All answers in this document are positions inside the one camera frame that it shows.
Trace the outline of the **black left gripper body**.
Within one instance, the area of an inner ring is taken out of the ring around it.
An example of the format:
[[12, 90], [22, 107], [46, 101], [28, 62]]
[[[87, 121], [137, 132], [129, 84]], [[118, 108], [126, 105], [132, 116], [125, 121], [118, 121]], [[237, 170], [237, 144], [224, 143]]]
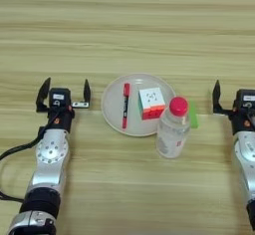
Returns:
[[52, 107], [48, 111], [48, 129], [62, 129], [71, 131], [72, 120], [75, 117], [75, 109], [88, 109], [89, 103], [73, 102], [66, 107]]

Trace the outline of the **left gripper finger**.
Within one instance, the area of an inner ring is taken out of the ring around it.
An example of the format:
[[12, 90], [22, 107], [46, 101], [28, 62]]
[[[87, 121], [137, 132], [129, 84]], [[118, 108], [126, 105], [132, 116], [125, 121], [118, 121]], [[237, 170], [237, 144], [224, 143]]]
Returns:
[[85, 79], [84, 84], [84, 101], [85, 103], [90, 103], [91, 101], [91, 88], [88, 79]]
[[44, 100], [47, 98], [50, 89], [51, 79], [48, 78], [41, 86], [37, 99], [36, 99], [36, 112], [45, 113], [48, 107], [44, 104]]

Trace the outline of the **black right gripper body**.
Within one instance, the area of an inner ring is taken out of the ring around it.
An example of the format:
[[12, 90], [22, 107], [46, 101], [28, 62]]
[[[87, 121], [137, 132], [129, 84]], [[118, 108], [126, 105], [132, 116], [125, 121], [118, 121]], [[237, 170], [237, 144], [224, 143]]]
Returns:
[[229, 117], [232, 125], [232, 134], [240, 131], [255, 131], [255, 110], [234, 108]]

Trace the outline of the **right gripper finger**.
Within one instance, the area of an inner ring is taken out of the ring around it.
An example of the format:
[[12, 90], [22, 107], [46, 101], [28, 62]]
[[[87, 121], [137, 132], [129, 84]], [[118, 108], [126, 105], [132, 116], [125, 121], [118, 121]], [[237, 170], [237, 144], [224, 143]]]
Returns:
[[212, 92], [213, 112], [218, 115], [230, 116], [232, 114], [232, 110], [226, 110], [221, 106], [219, 102], [220, 96], [221, 96], [220, 83], [219, 81], [216, 81]]

